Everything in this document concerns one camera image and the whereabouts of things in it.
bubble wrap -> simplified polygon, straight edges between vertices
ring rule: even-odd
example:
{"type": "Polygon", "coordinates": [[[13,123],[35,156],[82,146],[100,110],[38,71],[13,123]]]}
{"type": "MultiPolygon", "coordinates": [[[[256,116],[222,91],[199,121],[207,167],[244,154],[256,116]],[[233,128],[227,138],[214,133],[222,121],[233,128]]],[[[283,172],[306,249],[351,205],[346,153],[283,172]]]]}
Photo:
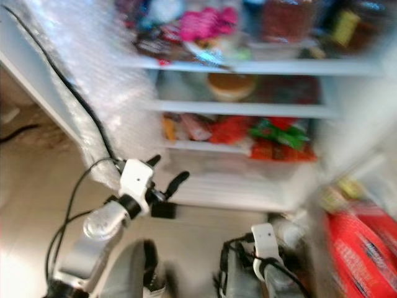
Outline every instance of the bubble wrap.
{"type": "MultiPolygon", "coordinates": [[[[136,63],[128,63],[139,61],[138,54],[130,45],[112,0],[3,2],[28,25],[95,112],[117,158],[147,160],[162,154],[161,119],[153,109],[156,89],[145,70],[136,67],[136,63]]],[[[90,165],[108,156],[90,115],[48,67],[79,130],[85,163],[90,165]]],[[[118,189],[120,175],[111,162],[99,164],[92,175],[118,189]]]]}

glass jar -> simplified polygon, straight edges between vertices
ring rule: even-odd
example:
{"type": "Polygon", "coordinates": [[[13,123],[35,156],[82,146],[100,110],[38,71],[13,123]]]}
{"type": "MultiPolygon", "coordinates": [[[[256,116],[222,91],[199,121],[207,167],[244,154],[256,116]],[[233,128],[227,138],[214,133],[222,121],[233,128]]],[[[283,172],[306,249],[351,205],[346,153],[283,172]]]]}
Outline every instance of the glass jar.
{"type": "Polygon", "coordinates": [[[315,14],[316,0],[267,0],[263,38],[268,42],[301,42],[309,36],[315,14]]]}
{"type": "Polygon", "coordinates": [[[394,0],[351,0],[336,15],[332,40],[344,53],[360,53],[375,44],[395,16],[394,0]]]}

black wire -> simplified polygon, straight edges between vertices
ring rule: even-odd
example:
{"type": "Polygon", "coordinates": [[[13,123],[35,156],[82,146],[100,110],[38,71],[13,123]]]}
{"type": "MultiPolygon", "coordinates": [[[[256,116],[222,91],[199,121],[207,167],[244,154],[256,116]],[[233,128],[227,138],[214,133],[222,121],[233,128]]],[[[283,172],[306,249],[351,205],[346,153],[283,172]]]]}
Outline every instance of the black wire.
{"type": "MultiPolygon", "coordinates": [[[[70,219],[68,219],[67,221],[67,225],[70,224],[72,221],[74,221],[75,219],[78,219],[84,215],[90,214],[92,212],[92,210],[87,210],[84,212],[81,212],[79,214],[76,214],[75,216],[71,217],[70,219]]],[[[54,236],[51,239],[50,242],[50,246],[47,249],[47,253],[45,255],[45,280],[48,281],[48,275],[49,275],[49,264],[50,264],[50,254],[51,254],[51,250],[54,246],[54,242],[55,240],[58,238],[58,236],[61,234],[62,229],[65,227],[65,224],[61,225],[59,227],[59,229],[56,231],[56,233],[54,234],[54,236]]]]}
{"type": "MultiPolygon", "coordinates": [[[[237,250],[237,248],[234,248],[231,245],[230,240],[228,241],[228,247],[230,250],[236,252],[236,253],[240,253],[240,251],[237,250]]],[[[279,261],[277,261],[275,258],[261,258],[258,257],[254,254],[250,254],[247,252],[244,252],[247,256],[253,257],[255,259],[261,260],[262,262],[264,262],[266,265],[272,265],[273,267],[277,268],[278,270],[280,270],[281,272],[283,272],[285,275],[287,275],[290,279],[292,279],[294,281],[295,284],[297,284],[297,286],[300,288],[300,290],[302,291],[302,294],[306,297],[306,298],[310,298],[310,294],[308,292],[308,290],[305,288],[305,286],[300,282],[300,280],[291,272],[289,271],[286,267],[284,267],[283,265],[281,265],[279,263],[279,261]]]]}
{"type": "Polygon", "coordinates": [[[70,212],[71,212],[72,205],[73,205],[73,202],[74,202],[74,198],[76,197],[76,193],[77,193],[77,190],[78,190],[81,182],[91,172],[93,167],[95,167],[96,165],[98,165],[102,161],[107,161],[107,160],[110,160],[110,161],[113,161],[113,162],[117,162],[117,160],[115,160],[115,159],[113,159],[111,157],[105,157],[105,158],[101,158],[100,160],[97,160],[87,170],[85,170],[85,172],[83,172],[83,174],[78,179],[77,183],[74,185],[74,188],[73,188],[73,191],[72,191],[72,195],[70,196],[70,199],[69,199],[68,208],[66,210],[64,224],[63,224],[63,226],[61,228],[60,238],[59,238],[58,244],[56,246],[55,254],[54,254],[54,257],[53,257],[53,260],[52,260],[52,269],[51,269],[51,271],[53,271],[53,269],[55,267],[56,259],[58,258],[58,254],[59,254],[59,251],[60,251],[60,248],[61,248],[63,237],[65,235],[65,230],[66,230],[66,226],[67,226],[67,223],[68,223],[68,220],[69,220],[69,216],[70,216],[70,212]]]}
{"type": "Polygon", "coordinates": [[[48,64],[52,67],[56,75],[59,77],[59,79],[62,81],[62,83],[69,89],[70,93],[77,99],[77,101],[80,103],[80,105],[83,107],[83,109],[86,110],[86,112],[90,115],[92,121],[95,123],[96,127],[98,128],[99,133],[101,134],[102,140],[104,142],[105,148],[107,150],[107,153],[109,154],[110,157],[116,158],[115,153],[110,146],[110,141],[109,138],[107,137],[107,134],[105,132],[105,128],[103,127],[102,123],[100,122],[98,116],[95,114],[95,112],[91,109],[89,104],[84,100],[82,95],[78,93],[78,91],[74,88],[74,86],[68,81],[68,79],[64,76],[64,74],[59,70],[59,68],[55,65],[55,62],[52,60],[50,54],[44,49],[43,45],[38,41],[36,36],[30,31],[30,29],[25,25],[24,21],[8,6],[1,5],[7,12],[12,14],[18,23],[25,29],[25,31],[30,35],[32,40],[37,44],[39,49],[42,51],[44,57],[47,59],[48,64]]]}
{"type": "Polygon", "coordinates": [[[11,141],[13,138],[18,136],[18,134],[25,132],[26,130],[36,129],[37,127],[40,127],[40,126],[38,124],[30,124],[30,125],[19,127],[17,130],[13,131],[8,136],[6,136],[4,138],[0,138],[0,144],[11,141]]]}

floor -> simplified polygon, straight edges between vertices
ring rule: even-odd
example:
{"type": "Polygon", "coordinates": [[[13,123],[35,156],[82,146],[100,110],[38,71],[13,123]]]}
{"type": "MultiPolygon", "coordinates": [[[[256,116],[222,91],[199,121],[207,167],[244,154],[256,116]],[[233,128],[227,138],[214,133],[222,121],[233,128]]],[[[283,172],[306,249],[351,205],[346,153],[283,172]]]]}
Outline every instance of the floor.
{"type": "MultiPolygon", "coordinates": [[[[63,220],[72,187],[83,170],[75,146],[60,150],[21,142],[1,145],[0,297],[45,294],[43,266],[48,242],[63,220]]],[[[73,213],[100,206],[111,193],[88,179],[78,193],[73,213]]],[[[178,208],[175,220],[140,218],[125,233],[107,270],[128,243],[152,238],[161,259],[172,262],[183,277],[184,297],[216,297],[211,278],[218,267],[222,243],[264,219],[264,214],[254,212],[195,207],[178,208]]],[[[81,222],[68,228],[61,256],[80,235],[81,222]]]]}

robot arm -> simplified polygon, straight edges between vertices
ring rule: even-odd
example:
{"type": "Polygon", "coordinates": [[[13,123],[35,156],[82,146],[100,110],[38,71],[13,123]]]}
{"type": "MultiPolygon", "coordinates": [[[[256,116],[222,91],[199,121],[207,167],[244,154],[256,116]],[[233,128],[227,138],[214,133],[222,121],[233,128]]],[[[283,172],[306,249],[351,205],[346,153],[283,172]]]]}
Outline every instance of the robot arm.
{"type": "Polygon", "coordinates": [[[80,239],[55,271],[46,298],[89,297],[124,228],[138,215],[147,214],[152,203],[169,199],[189,177],[189,172],[182,172],[171,181],[166,192],[160,192],[154,188],[153,174],[150,162],[126,162],[120,179],[120,198],[87,216],[80,239]]]}

